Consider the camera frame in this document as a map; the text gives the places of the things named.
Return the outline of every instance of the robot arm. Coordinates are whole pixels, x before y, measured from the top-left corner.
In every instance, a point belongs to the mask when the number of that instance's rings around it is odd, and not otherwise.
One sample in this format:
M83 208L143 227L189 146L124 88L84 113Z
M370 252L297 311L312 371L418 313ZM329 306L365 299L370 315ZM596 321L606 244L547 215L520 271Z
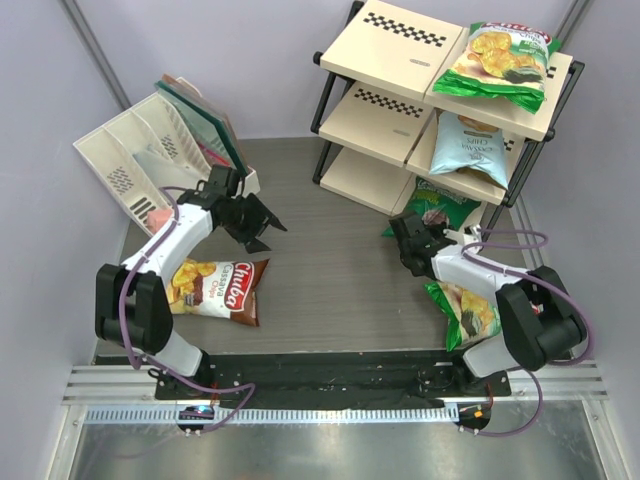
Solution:
M506 272L536 277L566 292L558 274L549 267L534 271L509 267L482 258L502 273L491 271L463 255L465 245L479 235L447 230L444 225L425 227L420 217L406 212L390 219L400 248L400 258L414 276L455 283L486 298L500 313L502 333L463 354L476 378L514 367L538 370L560 358L586 339L586 327L578 313L553 292ZM478 253L470 249L472 257ZM539 306L534 313L532 305Z
M127 292L125 307L134 350L154 357L195 383L211 384L207 353L188 343L173 329L165 285L191 250L218 226L244 245L248 253L269 250L256 238L269 225L286 231L255 195L237 195L239 185L237 172L227 167L214 167L206 182L180 196L177 220L169 220L140 251L121 265L107 264L99 270L96 277L96 334L99 338L123 345L119 322L120 293L125 278L144 260ZM167 236L169 229L172 229L171 235ZM165 237L155 247L159 239Z

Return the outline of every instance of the pink object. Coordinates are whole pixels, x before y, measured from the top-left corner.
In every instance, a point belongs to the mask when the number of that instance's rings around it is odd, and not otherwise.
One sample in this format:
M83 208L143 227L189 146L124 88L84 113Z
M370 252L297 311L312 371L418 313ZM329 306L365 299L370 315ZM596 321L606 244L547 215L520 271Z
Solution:
M170 208L151 210L147 215L147 227L155 235L172 216L173 210Z

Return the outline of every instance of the black checkered strip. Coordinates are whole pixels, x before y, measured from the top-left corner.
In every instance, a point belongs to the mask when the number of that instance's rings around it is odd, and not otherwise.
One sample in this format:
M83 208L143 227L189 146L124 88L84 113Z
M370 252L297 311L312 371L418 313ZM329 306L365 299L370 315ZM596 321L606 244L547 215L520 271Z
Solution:
M405 102L399 102L393 98L385 97L378 93L373 93L363 88L358 89L358 93L354 97L364 100L365 102L378 105L379 107L386 107L389 110L395 110L398 113L404 113L405 115L413 115L416 118L420 118L424 109L414 107L413 105Z
M406 38L413 38L416 42L424 42L427 45L435 45L436 47L442 47L443 42L447 40L447 37L438 36L435 33L427 33L425 30L417 30L416 27L410 27L402 22L396 22L391 18L386 18L384 15L376 15L373 12L369 12L364 17L366 23L370 23L374 27L382 27L384 30L395 33L396 35L402 35Z

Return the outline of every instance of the blue chip bag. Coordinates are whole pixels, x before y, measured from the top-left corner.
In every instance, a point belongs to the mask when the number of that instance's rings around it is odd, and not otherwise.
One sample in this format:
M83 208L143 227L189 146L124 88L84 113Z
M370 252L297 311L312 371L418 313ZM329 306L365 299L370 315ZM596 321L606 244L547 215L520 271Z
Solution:
M465 167L488 175L506 190L509 180L502 130L462 115L442 112L429 173L439 175Z

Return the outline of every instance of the bag of chips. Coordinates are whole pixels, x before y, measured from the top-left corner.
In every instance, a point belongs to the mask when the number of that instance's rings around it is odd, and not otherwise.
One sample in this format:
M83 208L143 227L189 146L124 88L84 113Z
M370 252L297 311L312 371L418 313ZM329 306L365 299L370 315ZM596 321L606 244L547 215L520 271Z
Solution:
M442 112L429 173L439 175L471 168L508 187L502 130L462 115Z
M424 288L449 319L447 352L500 333L498 310L486 299L453 283L433 282Z
M255 288L269 260L203 262L187 258L167 287L171 313L230 318L257 327Z
M535 113L544 101L549 57L560 42L516 23L474 23L464 53L433 91L464 97L503 96Z
M471 212L479 206L480 202L461 197L432 185L424 178L416 177L416 189L405 210L419 214L425 225L446 223L448 228L458 230ZM391 227L387 228L382 236L393 237Z

